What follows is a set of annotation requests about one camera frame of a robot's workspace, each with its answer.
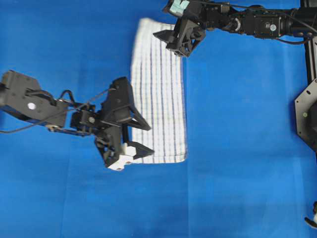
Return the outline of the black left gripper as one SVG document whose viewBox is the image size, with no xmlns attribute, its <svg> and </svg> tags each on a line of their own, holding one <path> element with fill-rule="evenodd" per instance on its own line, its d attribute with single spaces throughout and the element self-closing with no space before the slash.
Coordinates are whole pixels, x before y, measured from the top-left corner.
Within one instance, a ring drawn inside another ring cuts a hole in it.
<svg viewBox="0 0 317 238">
<path fill-rule="evenodd" d="M 114 171 L 121 171 L 132 160 L 154 153 L 143 144 L 128 141 L 128 127 L 151 130 L 140 112 L 130 107 L 132 103 L 132 87 L 126 77 L 120 77 L 110 84 L 107 97 L 97 112 L 95 145 L 105 167 Z"/>
</svg>

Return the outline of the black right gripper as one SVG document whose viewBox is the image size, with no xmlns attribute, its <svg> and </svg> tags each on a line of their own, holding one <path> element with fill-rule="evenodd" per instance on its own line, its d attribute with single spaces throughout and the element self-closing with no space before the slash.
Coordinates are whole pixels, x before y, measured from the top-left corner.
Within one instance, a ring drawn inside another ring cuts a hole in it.
<svg viewBox="0 0 317 238">
<path fill-rule="evenodd" d="M 160 41 L 166 43 L 166 49 L 180 57 L 188 57 L 205 38 L 206 31 L 188 18 L 179 18 L 172 30 L 153 33 Z"/>
</svg>

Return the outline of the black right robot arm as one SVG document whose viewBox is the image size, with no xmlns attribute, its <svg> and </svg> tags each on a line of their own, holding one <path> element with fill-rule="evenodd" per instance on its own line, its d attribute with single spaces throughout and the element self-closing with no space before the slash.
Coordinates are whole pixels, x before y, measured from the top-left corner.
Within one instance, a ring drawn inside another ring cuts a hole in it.
<svg viewBox="0 0 317 238">
<path fill-rule="evenodd" d="M 316 7 L 267 9 L 208 0 L 170 0 L 163 11 L 177 17 L 176 24 L 172 30 L 153 35 L 181 57 L 189 57 L 206 32 L 214 29 L 274 40 L 285 35 L 310 40 L 317 35 Z"/>
</svg>

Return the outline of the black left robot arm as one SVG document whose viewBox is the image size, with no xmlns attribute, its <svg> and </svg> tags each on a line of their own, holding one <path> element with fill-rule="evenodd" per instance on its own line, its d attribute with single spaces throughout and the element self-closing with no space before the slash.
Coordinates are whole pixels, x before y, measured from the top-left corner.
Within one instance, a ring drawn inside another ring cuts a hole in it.
<svg viewBox="0 0 317 238">
<path fill-rule="evenodd" d="M 114 80 L 106 90 L 106 100 L 95 110 L 90 102 L 78 103 L 70 90 L 55 99 L 30 76 L 9 70 L 0 83 L 0 109 L 32 125 L 51 132 L 75 136 L 95 136 L 105 167 L 121 171 L 135 160 L 154 151 L 129 139 L 129 127 L 151 129 L 134 104 L 133 89 L 126 77 Z"/>
</svg>

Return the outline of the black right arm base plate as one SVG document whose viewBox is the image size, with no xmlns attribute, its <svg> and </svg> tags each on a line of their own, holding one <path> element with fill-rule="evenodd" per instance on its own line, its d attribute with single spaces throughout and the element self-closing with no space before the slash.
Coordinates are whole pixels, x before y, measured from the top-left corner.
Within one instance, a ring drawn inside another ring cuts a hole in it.
<svg viewBox="0 0 317 238">
<path fill-rule="evenodd" d="M 314 79 L 295 99 L 297 135 L 317 152 L 317 80 Z"/>
</svg>

